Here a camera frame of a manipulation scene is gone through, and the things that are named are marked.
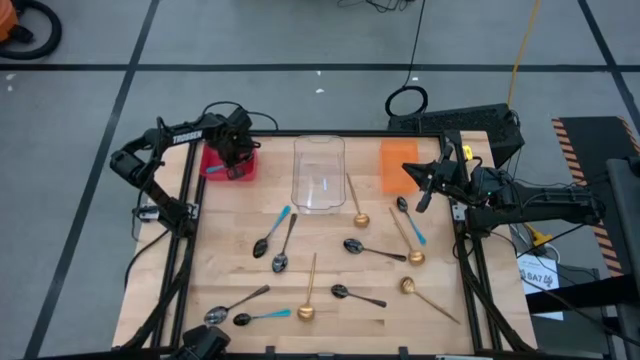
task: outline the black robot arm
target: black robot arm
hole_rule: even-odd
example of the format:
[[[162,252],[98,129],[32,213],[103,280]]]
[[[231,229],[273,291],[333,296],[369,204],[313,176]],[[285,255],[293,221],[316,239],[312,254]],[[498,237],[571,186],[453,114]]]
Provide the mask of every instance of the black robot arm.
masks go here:
[[[249,136],[251,119],[247,111],[238,107],[229,116],[204,114],[196,121],[166,126],[161,118],[157,127],[147,130],[141,137],[127,143],[111,155],[110,167],[136,189],[142,190],[158,206],[158,221],[174,234],[189,236],[195,230],[189,206],[169,196],[154,180],[155,171],[162,166],[162,154],[172,146],[204,140],[218,152],[227,169],[229,179],[244,176],[239,166],[253,156],[260,147]],[[144,162],[136,152],[150,150],[149,161]]]
[[[504,170],[482,166],[467,180],[461,170],[465,163],[450,159],[454,148],[447,142],[440,158],[430,164],[403,164],[424,192],[416,211],[427,209],[434,191],[449,196],[467,205],[466,230],[480,236],[502,224],[561,219],[594,225],[604,217],[603,203],[583,186],[529,187]]]

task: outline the transparent bin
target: transparent bin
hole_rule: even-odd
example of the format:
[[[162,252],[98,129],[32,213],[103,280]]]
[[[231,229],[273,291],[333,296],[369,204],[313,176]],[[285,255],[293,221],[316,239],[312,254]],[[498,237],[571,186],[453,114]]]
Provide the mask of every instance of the transparent bin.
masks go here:
[[[302,214],[333,214],[346,200],[344,140],[300,136],[294,142],[291,201]]]

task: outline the red container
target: red container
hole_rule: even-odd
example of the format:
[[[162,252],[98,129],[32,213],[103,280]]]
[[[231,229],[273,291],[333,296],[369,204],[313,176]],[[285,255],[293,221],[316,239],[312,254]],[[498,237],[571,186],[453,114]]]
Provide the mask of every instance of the red container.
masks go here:
[[[258,166],[258,152],[253,150],[251,160],[240,165],[240,169],[244,170],[244,176],[233,181],[252,181],[256,177],[256,168]],[[230,181],[227,175],[228,169],[222,169],[211,174],[207,173],[207,169],[214,166],[222,165],[222,160],[218,156],[218,152],[207,145],[202,149],[202,161],[200,162],[200,175],[210,181]]]

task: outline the wooden tabletop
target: wooden tabletop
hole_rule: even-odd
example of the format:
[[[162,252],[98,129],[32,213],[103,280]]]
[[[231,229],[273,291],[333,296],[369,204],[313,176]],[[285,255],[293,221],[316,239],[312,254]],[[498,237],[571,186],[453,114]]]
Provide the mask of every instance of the wooden tabletop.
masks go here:
[[[463,132],[463,142],[475,156],[492,165],[486,134]],[[398,214],[415,248],[426,254],[418,267],[372,253],[353,255],[342,246],[346,238],[356,238],[367,247],[407,254],[408,248],[395,227],[388,207],[395,205],[394,195],[381,191],[378,176],[380,138],[344,138],[346,169],[351,175],[361,210],[371,217],[366,229],[353,225],[355,206],[346,188],[347,201],[335,215],[299,215],[287,246],[289,265],[281,274],[271,270],[273,256],[284,243],[289,218],[270,240],[269,251],[260,259],[251,255],[256,240],[264,237],[285,205],[291,203],[293,142],[291,137],[256,138],[262,143],[257,177],[252,182],[207,182],[196,242],[189,296],[183,329],[203,323],[205,313],[218,305],[229,306],[259,287],[271,290],[233,309],[220,328],[231,337],[229,352],[262,353],[273,345],[278,353],[397,354],[407,346],[410,354],[471,354],[467,310],[462,291],[458,261],[451,250],[454,241],[448,201],[434,195],[424,214],[415,213],[421,193],[405,196],[410,213],[427,238],[421,247],[405,215]],[[419,138],[420,162],[436,159],[438,140]],[[186,158],[186,146],[170,149],[166,165],[156,174],[158,183],[177,196]],[[196,169],[199,169],[199,149]],[[195,193],[197,171],[192,179]],[[159,224],[145,224],[140,232],[139,248],[162,232]],[[508,228],[497,232],[510,237]],[[531,346],[536,346],[513,248],[506,240],[491,236],[484,241],[485,257],[494,302],[511,326]],[[128,340],[142,324],[158,300],[165,267],[168,239],[137,261],[131,271],[114,345]],[[317,253],[316,276],[311,303],[316,318],[301,322],[296,309],[306,300],[309,270]],[[458,325],[423,302],[418,296],[399,291],[403,276],[411,276],[416,289],[453,314]],[[380,308],[348,297],[336,299],[330,288],[344,284],[353,293],[384,300]],[[482,306],[477,302],[483,342],[490,347]],[[245,327],[232,319],[241,312],[260,315],[291,309],[290,318],[258,319]],[[168,319],[173,316],[173,307]],[[166,321],[163,344],[168,343],[171,321]]]

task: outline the warning stripe tape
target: warning stripe tape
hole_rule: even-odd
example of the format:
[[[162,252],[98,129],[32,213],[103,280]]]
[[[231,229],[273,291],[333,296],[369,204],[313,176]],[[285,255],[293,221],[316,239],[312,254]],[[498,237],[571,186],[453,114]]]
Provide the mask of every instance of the warning stripe tape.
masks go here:
[[[638,144],[638,141],[636,141],[635,136],[633,136],[633,131],[631,130],[631,127],[629,126],[629,124],[627,123],[627,121],[621,117],[618,116],[618,119],[620,119],[620,121],[622,121],[622,126],[624,126],[625,131],[627,132],[627,135],[629,135],[629,140],[631,140],[631,144],[633,145],[633,149],[636,151],[636,153],[640,154],[640,145]]]
[[[626,124],[624,119],[621,118],[620,120],[622,120],[625,125],[627,133],[632,136],[629,125]],[[584,173],[582,172],[582,168],[578,162],[578,157],[573,150],[573,146],[571,146],[571,140],[568,137],[567,130],[564,128],[564,124],[559,119],[551,120],[551,124],[553,125],[553,130],[556,132],[556,136],[558,137],[560,148],[562,149],[564,158],[569,166],[569,172],[571,173],[571,177],[573,177],[573,181],[578,185],[586,185],[587,181],[585,180]],[[636,147],[636,150],[640,153],[640,145],[634,143],[634,147]],[[600,223],[592,226],[591,229],[598,241],[598,247],[600,247],[600,252],[602,253],[604,262],[607,265],[607,269],[609,270],[609,275],[612,277],[622,276],[622,267],[618,261],[618,255],[616,254],[616,250],[613,248],[613,244],[609,239],[609,233],[604,227],[604,224],[601,221]]]

